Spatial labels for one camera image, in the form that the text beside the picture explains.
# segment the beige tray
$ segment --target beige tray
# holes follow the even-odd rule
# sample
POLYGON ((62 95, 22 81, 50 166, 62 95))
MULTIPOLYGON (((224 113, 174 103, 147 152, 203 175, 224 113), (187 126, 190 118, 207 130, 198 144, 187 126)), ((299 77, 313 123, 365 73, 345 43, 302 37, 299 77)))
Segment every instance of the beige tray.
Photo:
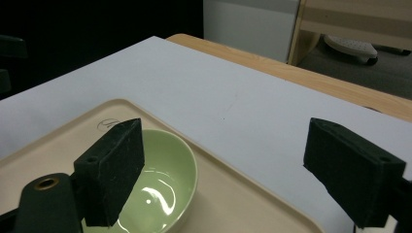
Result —
POLYGON ((0 160, 0 215, 17 207, 22 188, 46 174, 73 173, 73 161, 111 124, 139 117, 143 128, 179 135, 192 148, 198 187, 180 232, 324 232, 312 219, 254 183, 181 133, 127 100, 115 99, 0 160))

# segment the white table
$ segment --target white table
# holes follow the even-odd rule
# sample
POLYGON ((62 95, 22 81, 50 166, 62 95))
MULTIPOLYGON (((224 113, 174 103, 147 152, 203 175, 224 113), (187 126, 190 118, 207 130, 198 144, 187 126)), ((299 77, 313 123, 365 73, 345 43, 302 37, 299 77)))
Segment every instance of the white table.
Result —
POLYGON ((114 98, 172 125, 326 232, 351 232, 353 223, 302 166, 310 117, 412 162, 410 122, 156 37, 0 101, 0 157, 114 98))

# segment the tray rim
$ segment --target tray rim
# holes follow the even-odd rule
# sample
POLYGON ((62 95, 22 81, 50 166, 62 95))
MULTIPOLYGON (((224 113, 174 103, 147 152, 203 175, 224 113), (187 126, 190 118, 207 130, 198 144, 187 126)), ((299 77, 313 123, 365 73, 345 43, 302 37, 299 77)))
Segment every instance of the tray rim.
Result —
POLYGON ((324 229, 322 226, 315 221, 313 218, 310 216, 306 215, 303 213, 301 210, 299 210, 295 205, 292 203, 287 202, 284 200, 281 196, 278 194, 272 192, 265 186, 263 186, 261 183, 255 181, 254 179, 250 178, 248 175, 244 174, 243 172, 239 171, 232 165, 228 164, 224 160, 218 158, 215 156, 211 151, 207 150, 206 148, 198 145, 196 142, 191 140, 188 136, 180 132, 179 130, 175 129, 171 125, 165 123, 161 119, 159 119, 157 116, 154 116, 153 114, 149 113, 146 111, 144 108, 140 107, 139 105, 129 101, 128 99, 125 98, 113 98, 110 100, 106 100, 95 107, 89 109, 86 112, 83 112, 79 116, 76 116, 72 118, 71 120, 63 123, 59 127, 56 127, 54 130, 50 131, 46 135, 38 138, 37 140, 34 140, 33 142, 27 144, 26 146, 22 147, 19 150, 16 150, 15 152, 0 158, 0 168, 4 166, 6 163, 13 161, 14 159, 18 159, 18 156, 21 153, 25 153, 27 150, 30 150, 30 148, 36 147, 39 144, 41 145, 42 142, 47 141, 48 138, 52 138, 53 135, 58 134, 59 131, 64 131, 67 130, 68 128, 72 127, 73 125, 79 124, 79 121, 82 121, 84 118, 87 119, 88 116, 93 116, 95 115, 96 112, 102 111, 108 107, 111 107, 112 105, 119 105, 123 104, 131 108, 136 108, 140 110, 145 116, 143 117, 150 117, 152 120, 156 121, 157 124, 160 124, 162 127, 166 128, 167 130, 164 129, 157 129, 157 130, 164 130, 168 131, 169 133, 175 134, 176 136, 180 137, 184 142, 186 142, 191 150, 194 153, 194 157, 196 157, 196 152, 200 151, 201 156, 205 157, 207 160, 209 160, 211 163, 213 163, 215 166, 217 166, 219 169, 224 170, 226 173, 228 173, 230 176, 232 176, 234 179, 238 180, 240 183, 243 183, 245 186, 248 188, 251 188, 253 191, 261 195, 264 199, 269 201, 270 203, 276 203, 277 206, 280 206, 282 210, 287 211, 288 214, 294 214, 298 215, 298 218, 300 222, 302 222, 304 225, 307 225, 310 228, 315 228, 316 231, 314 232, 319 232, 319 233, 325 233, 324 229))

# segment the ceramic bowl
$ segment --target ceramic bowl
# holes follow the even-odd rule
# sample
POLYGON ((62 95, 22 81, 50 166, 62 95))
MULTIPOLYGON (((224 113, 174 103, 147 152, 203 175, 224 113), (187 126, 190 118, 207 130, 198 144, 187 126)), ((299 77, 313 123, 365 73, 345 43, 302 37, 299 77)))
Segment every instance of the ceramic bowl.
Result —
POLYGON ((197 165, 190 147, 178 136, 144 129, 145 167, 118 222, 95 232, 170 232, 185 220, 197 186, 197 165))

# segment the black foam pad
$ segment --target black foam pad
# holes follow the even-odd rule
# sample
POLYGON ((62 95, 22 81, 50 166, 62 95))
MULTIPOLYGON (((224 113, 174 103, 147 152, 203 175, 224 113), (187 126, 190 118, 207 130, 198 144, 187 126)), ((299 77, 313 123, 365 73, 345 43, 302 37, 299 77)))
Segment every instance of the black foam pad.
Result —
POLYGON ((310 120, 303 161, 358 227, 385 226, 404 161, 351 130, 318 118, 310 120))
POLYGON ((115 125, 75 162, 87 226, 111 226, 145 164, 140 118, 115 125))

